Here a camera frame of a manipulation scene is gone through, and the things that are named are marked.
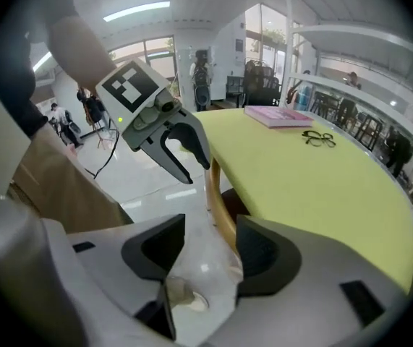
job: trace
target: yellow-green tablecloth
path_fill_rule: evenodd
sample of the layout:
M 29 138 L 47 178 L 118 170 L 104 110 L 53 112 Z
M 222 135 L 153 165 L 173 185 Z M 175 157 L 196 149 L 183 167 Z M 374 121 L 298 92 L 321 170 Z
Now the yellow-green tablecloth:
M 413 276 L 409 204 L 391 177 L 353 142 L 305 144 L 302 129 L 268 129 L 243 109 L 197 113 L 213 157 L 251 215 L 337 239 L 394 279 Z

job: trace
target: wooden table leg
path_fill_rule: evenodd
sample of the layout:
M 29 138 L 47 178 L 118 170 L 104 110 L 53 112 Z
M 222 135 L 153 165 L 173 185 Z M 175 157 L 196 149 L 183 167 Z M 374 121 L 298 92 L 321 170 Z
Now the wooden table leg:
M 205 171 L 205 179 L 208 207 L 216 222 L 219 233 L 221 233 L 222 237 L 226 240 L 227 244 L 235 254 L 238 254 L 237 248 L 235 247 L 237 227 L 222 200 L 220 189 L 221 167 L 214 158 L 211 158 L 211 167 L 209 171 Z

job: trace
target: pink book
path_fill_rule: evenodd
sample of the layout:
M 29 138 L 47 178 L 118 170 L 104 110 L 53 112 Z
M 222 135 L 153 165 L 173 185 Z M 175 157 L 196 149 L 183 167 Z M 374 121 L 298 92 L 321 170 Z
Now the pink book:
M 245 106 L 244 113 L 267 127 L 311 127 L 312 119 L 291 109 Z

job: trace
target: black glasses frame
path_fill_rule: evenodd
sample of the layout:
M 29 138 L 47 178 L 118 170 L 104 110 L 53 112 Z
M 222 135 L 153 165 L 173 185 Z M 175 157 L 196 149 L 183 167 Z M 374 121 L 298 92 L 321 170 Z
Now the black glasses frame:
M 321 134 L 314 130 L 307 130 L 302 133 L 306 137 L 306 144 L 311 144 L 313 147 L 320 147 L 323 143 L 329 147 L 335 147 L 336 143 L 333 141 L 333 135 L 329 133 Z

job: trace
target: white tiled floor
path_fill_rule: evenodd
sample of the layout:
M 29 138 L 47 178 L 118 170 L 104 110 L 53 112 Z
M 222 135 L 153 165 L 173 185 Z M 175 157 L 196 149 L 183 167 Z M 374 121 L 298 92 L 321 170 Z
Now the white tiled floor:
M 177 306 L 172 314 L 177 342 L 197 346 L 234 309 L 239 279 L 229 271 L 229 266 L 237 266 L 237 259 L 213 227 L 206 210 L 203 168 L 191 154 L 179 149 L 180 143 L 176 140 L 168 140 L 166 144 L 189 171 L 193 184 L 178 182 L 143 151 L 132 152 L 122 138 L 112 160 L 96 181 L 122 205 L 134 222 L 169 214 L 186 215 L 185 246 L 171 274 L 187 279 L 208 300 L 210 308 L 199 313 Z M 105 150 L 97 145 L 98 138 L 93 135 L 86 138 L 84 147 L 78 150 L 78 160 L 94 173 L 108 159 L 113 147 L 112 142 L 105 142 Z M 223 189 L 230 187 L 226 179 L 222 182 Z

